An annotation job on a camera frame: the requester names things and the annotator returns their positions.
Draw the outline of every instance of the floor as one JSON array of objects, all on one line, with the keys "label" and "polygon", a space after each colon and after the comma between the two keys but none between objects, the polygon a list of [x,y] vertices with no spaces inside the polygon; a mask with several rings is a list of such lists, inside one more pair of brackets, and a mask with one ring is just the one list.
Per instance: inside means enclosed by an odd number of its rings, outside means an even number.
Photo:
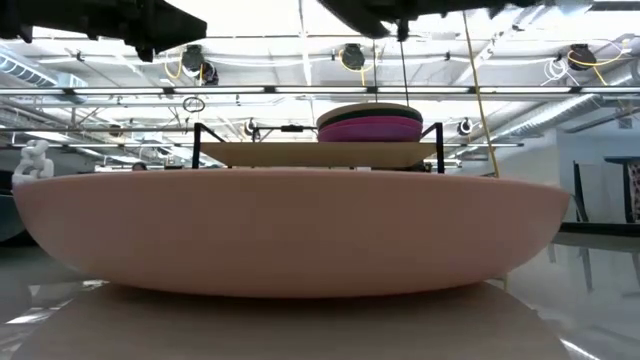
[{"label": "floor", "polygon": [[120,287],[37,247],[0,248],[0,360],[640,358],[640,283],[628,253],[551,245],[509,275],[517,300],[494,283],[238,300]]}]

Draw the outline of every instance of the ceiling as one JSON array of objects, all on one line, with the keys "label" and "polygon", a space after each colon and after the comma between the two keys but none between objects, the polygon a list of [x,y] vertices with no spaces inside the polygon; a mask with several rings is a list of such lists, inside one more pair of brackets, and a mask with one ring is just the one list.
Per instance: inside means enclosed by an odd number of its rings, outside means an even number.
[{"label": "ceiling", "polygon": [[[469,53],[461,13],[446,18],[422,16],[411,24],[411,37],[404,44],[393,38],[375,42],[359,36],[340,23],[315,0],[302,0],[302,17],[298,0],[172,0],[168,1],[208,23],[207,38],[197,41],[203,46],[207,60],[219,74],[220,85],[296,85],[296,86],[449,86],[473,85]],[[598,61],[620,55],[621,40],[628,39],[619,61],[599,67],[601,72],[622,66],[635,56],[637,13],[629,11],[588,11],[588,7],[530,9],[508,8],[489,19],[487,11],[468,12],[471,46],[478,60],[478,80],[484,86],[565,86],[596,80],[592,71],[567,71],[553,80],[549,75],[552,59],[566,55],[574,43],[587,43]],[[70,73],[89,87],[194,86],[196,80],[179,70],[178,55],[183,47],[158,54],[154,63],[138,60],[135,49],[122,41],[101,38],[89,40],[83,34],[36,28],[33,44],[5,40],[5,50],[24,56],[52,73]],[[336,55],[347,43],[360,44],[369,71],[363,74],[344,68]],[[374,51],[378,62],[373,66]],[[78,61],[77,54],[83,61]],[[403,67],[402,55],[406,59]],[[30,86],[5,74],[2,87]],[[123,100],[156,104],[146,107],[101,108],[96,116],[88,116],[85,125],[162,127],[201,121],[213,127],[230,141],[245,141],[243,126],[249,119],[265,125],[312,125],[314,119],[335,107],[371,97],[346,96],[276,96],[242,95],[204,97],[210,102],[198,115],[189,114],[181,106],[162,104],[156,97],[123,97]],[[56,99],[13,98],[22,104],[56,103],[42,111],[65,121],[71,119],[70,103]],[[92,96],[88,104],[77,107],[76,116],[84,118],[109,96]],[[487,100],[483,102],[490,128],[506,122],[541,104],[535,98],[518,101]],[[404,103],[402,98],[391,102]],[[467,142],[456,133],[457,123],[469,118],[479,122],[475,99],[421,99],[412,96],[410,105],[420,110],[425,127],[433,122],[445,123],[445,141]],[[191,135],[164,133],[166,141],[189,142]],[[314,141],[315,134],[274,132],[266,141]]]}]

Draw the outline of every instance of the black metal frame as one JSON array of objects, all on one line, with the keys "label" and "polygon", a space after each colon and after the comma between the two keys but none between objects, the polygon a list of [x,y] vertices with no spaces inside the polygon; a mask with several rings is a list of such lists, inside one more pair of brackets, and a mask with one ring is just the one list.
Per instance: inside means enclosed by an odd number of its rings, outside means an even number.
[{"label": "black metal frame", "polygon": [[200,146],[202,145],[202,130],[211,134],[216,140],[220,142],[226,142],[223,138],[221,138],[215,131],[209,129],[202,123],[195,123],[193,125],[193,158],[191,161],[191,168],[198,169],[200,168]]},{"label": "black metal frame", "polygon": [[[213,135],[213,137],[215,137],[218,141],[226,142],[223,138],[221,138],[218,134],[216,134],[215,131],[209,129],[204,124],[195,123],[193,125],[193,161],[191,166],[193,169],[198,169],[200,167],[200,146],[201,146],[202,130]],[[313,126],[299,126],[299,125],[262,126],[262,127],[256,126],[253,128],[253,131],[251,134],[251,140],[253,142],[256,141],[256,135],[259,130],[268,130],[268,131],[280,130],[283,132],[302,132],[304,130],[315,131],[316,128]],[[434,123],[433,125],[429,126],[428,129],[422,132],[422,135],[420,136],[420,138],[421,139],[424,138],[434,130],[436,132],[436,158],[437,158],[436,169],[438,174],[444,174],[444,169],[445,169],[444,168],[444,126],[442,125],[442,123]]]}]

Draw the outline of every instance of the stacked discs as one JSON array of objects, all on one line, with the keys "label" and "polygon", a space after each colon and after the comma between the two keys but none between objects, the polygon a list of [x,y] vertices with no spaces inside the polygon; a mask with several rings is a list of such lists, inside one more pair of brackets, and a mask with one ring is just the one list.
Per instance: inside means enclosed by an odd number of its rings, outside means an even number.
[{"label": "stacked discs", "polygon": [[422,115],[408,106],[366,103],[343,106],[316,122],[319,142],[417,142]]}]

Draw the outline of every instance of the white sculpture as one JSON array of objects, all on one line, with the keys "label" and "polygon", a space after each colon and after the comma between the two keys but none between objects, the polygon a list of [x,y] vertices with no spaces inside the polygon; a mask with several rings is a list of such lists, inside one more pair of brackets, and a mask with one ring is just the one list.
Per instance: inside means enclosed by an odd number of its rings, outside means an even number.
[{"label": "white sculpture", "polygon": [[[53,177],[53,161],[45,156],[48,148],[49,143],[45,140],[27,142],[27,146],[20,152],[22,159],[11,179],[14,185]],[[32,169],[29,174],[24,174],[29,168]]]}]

